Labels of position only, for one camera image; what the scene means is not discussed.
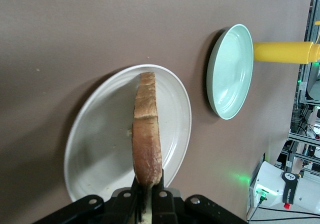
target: bread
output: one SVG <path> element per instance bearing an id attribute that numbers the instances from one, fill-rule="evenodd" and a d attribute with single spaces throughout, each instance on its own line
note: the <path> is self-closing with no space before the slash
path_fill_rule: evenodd
<path id="1" fill-rule="evenodd" d="M 133 167 L 138 183 L 145 187 L 158 184 L 162 177 L 155 83 L 154 72 L 141 73 L 133 114 Z"/>

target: brown tabletop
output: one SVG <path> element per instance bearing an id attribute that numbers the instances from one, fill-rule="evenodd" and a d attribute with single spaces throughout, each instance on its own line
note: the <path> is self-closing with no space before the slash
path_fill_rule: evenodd
<path id="1" fill-rule="evenodd" d="M 188 91 L 192 132 L 171 187 L 245 218 L 260 157 L 275 163 L 290 128 L 299 65 L 254 63 L 232 120 L 209 108 L 204 73 L 216 34 L 244 24 L 254 42 L 303 41 L 310 0 L 0 0 L 0 222 L 70 203 L 63 156 L 90 93 L 119 68 L 156 64 Z"/>

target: yellow squeeze bottle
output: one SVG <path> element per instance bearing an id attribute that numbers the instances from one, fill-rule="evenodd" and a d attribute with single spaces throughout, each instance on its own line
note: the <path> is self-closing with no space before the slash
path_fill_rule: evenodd
<path id="1" fill-rule="evenodd" d="M 308 64 L 320 59 L 320 45 L 313 42 L 260 42 L 253 46 L 255 61 Z"/>

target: plate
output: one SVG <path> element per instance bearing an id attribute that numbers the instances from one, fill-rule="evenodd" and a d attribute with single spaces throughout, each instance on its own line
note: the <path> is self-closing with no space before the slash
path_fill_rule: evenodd
<path id="1" fill-rule="evenodd" d="M 72 201 L 97 194 L 105 201 L 134 180 L 131 128 L 140 73 L 156 78 L 156 101 L 164 183 L 168 186 L 185 156 L 191 106 L 179 78 L 157 65 L 124 69 L 102 83 L 80 110 L 69 134 L 64 176 Z"/>
<path id="2" fill-rule="evenodd" d="M 254 61 L 249 30 L 232 26 L 212 50 L 206 76 L 210 105 L 222 119 L 232 119 L 241 109 L 249 91 Z"/>

